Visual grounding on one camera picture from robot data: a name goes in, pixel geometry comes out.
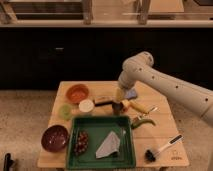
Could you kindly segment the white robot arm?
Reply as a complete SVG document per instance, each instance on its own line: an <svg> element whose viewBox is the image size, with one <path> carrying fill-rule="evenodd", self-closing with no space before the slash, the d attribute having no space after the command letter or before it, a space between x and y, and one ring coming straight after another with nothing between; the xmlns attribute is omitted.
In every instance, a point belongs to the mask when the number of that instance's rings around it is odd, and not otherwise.
<svg viewBox="0 0 213 171"><path fill-rule="evenodd" d="M154 58L143 51L127 58L118 78L121 90L131 89L137 81L172 98L213 127L213 91L184 80L169 76L152 68Z"/></svg>

